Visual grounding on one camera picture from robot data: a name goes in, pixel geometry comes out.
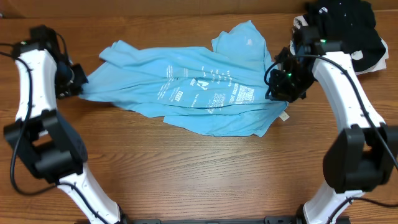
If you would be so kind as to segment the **light blue printed t-shirt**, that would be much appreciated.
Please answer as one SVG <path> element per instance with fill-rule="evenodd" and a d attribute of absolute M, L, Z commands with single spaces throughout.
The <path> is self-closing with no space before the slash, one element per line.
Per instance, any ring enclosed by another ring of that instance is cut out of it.
<path fill-rule="evenodd" d="M 117 41 L 100 53 L 81 97 L 112 103 L 207 136 L 263 136 L 286 110 L 266 99 L 272 65 L 251 21 L 221 32 L 212 47 L 137 49 Z"/>

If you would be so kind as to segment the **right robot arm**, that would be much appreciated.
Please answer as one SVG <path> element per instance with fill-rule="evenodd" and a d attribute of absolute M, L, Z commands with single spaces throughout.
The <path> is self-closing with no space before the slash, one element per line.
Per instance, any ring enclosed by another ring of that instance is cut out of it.
<path fill-rule="evenodd" d="M 322 39 L 316 27 L 295 30 L 264 76 L 266 99 L 294 102 L 313 83 L 326 94 L 338 136 L 323 158 L 324 181 L 294 216 L 266 217 L 266 223 L 348 223 L 344 210 L 397 169 L 397 128 L 388 126 L 368 100 L 351 56 L 339 40 Z"/>

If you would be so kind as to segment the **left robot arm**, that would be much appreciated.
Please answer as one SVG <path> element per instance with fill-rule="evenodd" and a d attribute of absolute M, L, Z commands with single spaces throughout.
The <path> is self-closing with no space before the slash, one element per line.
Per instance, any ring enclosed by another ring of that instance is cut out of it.
<path fill-rule="evenodd" d="M 10 181 L 21 195 L 58 188 L 86 215 L 89 223 L 129 223 L 122 208 L 100 187 L 88 167 L 85 144 L 57 108 L 57 100 L 79 95 L 87 77 L 70 61 L 64 38 L 45 26 L 30 29 L 27 40 L 12 44 L 7 56 L 19 70 L 20 100 L 14 123 L 4 127 L 12 147 Z M 16 159 L 47 189 L 26 192 L 15 180 Z"/>

